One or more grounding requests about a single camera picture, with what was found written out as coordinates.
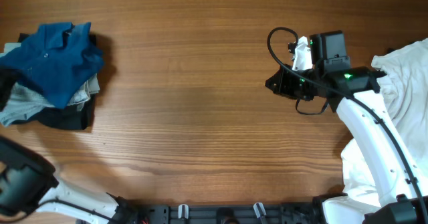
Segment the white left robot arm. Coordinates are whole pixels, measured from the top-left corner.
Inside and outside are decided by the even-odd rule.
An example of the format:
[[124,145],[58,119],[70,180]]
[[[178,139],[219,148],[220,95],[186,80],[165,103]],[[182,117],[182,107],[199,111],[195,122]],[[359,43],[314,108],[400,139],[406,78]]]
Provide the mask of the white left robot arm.
[[36,211],[61,213],[87,223],[130,223],[134,211],[121,197],[93,193],[55,177],[55,167],[36,152],[1,137],[1,222]]

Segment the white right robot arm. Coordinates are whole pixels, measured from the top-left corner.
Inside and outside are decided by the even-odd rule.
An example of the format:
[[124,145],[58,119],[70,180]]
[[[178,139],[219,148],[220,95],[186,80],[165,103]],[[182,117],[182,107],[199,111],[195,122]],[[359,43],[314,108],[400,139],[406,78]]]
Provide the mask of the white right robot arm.
[[265,81],[274,94],[327,100],[353,135],[373,177],[378,207],[343,195],[321,202],[325,223],[426,223],[427,184],[385,107],[377,78],[366,67],[328,72],[281,67]]

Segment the blue t-shirt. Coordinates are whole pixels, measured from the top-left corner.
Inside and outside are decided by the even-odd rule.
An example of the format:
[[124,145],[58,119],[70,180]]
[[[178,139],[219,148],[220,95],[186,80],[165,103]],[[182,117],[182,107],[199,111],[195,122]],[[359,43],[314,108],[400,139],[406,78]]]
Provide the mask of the blue t-shirt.
[[65,108],[104,66],[103,52],[90,41],[90,29],[90,22],[42,24],[20,47],[1,57],[1,66],[17,70],[22,85],[56,108]]

